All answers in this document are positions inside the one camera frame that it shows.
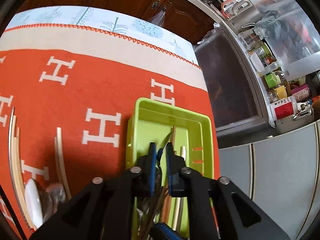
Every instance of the orange tablecloth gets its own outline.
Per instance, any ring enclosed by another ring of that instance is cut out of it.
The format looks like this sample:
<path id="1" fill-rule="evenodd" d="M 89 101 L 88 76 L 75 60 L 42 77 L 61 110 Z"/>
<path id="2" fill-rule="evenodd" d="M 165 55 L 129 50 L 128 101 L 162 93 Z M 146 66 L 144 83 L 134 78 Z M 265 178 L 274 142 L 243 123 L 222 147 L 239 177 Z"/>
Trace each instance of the orange tablecloth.
<path id="1" fill-rule="evenodd" d="M 12 106 L 20 127 L 23 180 L 33 172 L 43 188 L 58 181 L 54 137 L 62 127 L 64 163 L 74 195 L 93 177 L 114 177 L 124 170 L 127 123 L 140 97 L 210 117 L 214 176 L 219 177 L 214 120 L 197 65 L 145 42 L 90 27 L 31 25 L 3 34 L 0 118 L 7 118 L 0 119 L 1 185 L 28 236 L 9 172 Z"/>

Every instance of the cabinet knob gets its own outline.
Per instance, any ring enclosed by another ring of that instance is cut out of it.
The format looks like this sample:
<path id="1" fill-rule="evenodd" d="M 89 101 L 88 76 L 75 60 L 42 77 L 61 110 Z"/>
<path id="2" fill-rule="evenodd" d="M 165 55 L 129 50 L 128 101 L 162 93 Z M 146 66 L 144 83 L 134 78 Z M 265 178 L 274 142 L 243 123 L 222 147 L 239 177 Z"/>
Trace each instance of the cabinet knob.
<path id="1" fill-rule="evenodd" d="M 151 9 L 156 9 L 156 8 L 159 6 L 160 3 L 161 3 L 160 0 L 155 1 L 155 2 L 151 5 Z"/>
<path id="2" fill-rule="evenodd" d="M 161 9 L 165 12 L 171 3 L 172 3 L 172 0 L 168 1 L 168 3 L 162 6 Z"/>

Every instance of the lime green tray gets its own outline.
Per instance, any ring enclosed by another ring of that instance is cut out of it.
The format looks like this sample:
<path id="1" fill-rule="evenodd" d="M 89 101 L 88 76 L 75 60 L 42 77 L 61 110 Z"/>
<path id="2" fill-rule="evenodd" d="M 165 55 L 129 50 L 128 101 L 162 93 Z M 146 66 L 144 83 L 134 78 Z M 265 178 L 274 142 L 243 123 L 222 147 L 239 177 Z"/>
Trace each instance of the lime green tray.
<path id="1" fill-rule="evenodd" d="M 148 154 L 150 142 L 155 142 L 157 150 L 165 144 L 172 127 L 176 127 L 174 150 L 181 154 L 181 146 L 186 147 L 186 165 L 203 176 L 213 179 L 213 142 L 210 118 L 180 107 L 171 106 L 148 98 L 139 98 L 134 113 L 129 120 L 126 146 L 126 168 L 135 165 L 136 160 Z M 166 174 L 165 154 L 161 159 L 163 174 Z M 172 226 L 175 198 L 172 198 L 168 226 Z M 134 208 L 132 235 L 137 235 L 139 218 Z M 182 236 L 187 237 L 188 204 L 183 203 L 180 227 Z"/>

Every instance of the green package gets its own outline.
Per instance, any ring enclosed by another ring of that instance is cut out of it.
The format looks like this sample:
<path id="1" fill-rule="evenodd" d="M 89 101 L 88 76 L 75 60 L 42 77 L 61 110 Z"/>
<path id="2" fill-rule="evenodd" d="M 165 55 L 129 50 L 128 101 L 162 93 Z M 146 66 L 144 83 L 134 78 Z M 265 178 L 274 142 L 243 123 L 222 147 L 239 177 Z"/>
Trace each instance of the green package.
<path id="1" fill-rule="evenodd" d="M 275 87 L 276 85 L 279 85 L 281 83 L 280 77 L 274 72 L 269 75 L 265 75 L 264 79 L 266 80 L 269 88 Z"/>

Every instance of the metal screw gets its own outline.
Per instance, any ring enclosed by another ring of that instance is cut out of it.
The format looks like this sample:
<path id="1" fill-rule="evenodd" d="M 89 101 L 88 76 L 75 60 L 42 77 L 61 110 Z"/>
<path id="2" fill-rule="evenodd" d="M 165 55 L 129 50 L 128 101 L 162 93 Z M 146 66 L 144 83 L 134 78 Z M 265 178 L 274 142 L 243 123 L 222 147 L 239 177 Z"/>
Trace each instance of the metal screw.
<path id="1" fill-rule="evenodd" d="M 92 179 L 92 182 L 93 182 L 94 184 L 101 184 L 101 183 L 103 182 L 103 178 L 101 178 L 101 177 L 95 177 L 95 178 Z"/>
<path id="2" fill-rule="evenodd" d="M 181 169 L 181 171 L 182 171 L 183 173 L 185 173 L 185 174 L 190 174 L 190 173 L 191 173 L 191 169 L 188 168 L 188 167 L 183 167 L 183 168 Z"/>
<path id="3" fill-rule="evenodd" d="M 132 168 L 130 169 L 130 171 L 131 171 L 132 173 L 140 173 L 140 172 L 141 172 L 141 168 L 138 167 L 138 166 L 134 166 L 134 167 L 132 167 Z"/>
<path id="4" fill-rule="evenodd" d="M 227 184 L 230 183 L 230 179 L 227 178 L 227 177 L 221 177 L 221 178 L 219 179 L 219 182 L 220 182 L 221 184 L 223 184 L 223 185 L 227 185 Z"/>

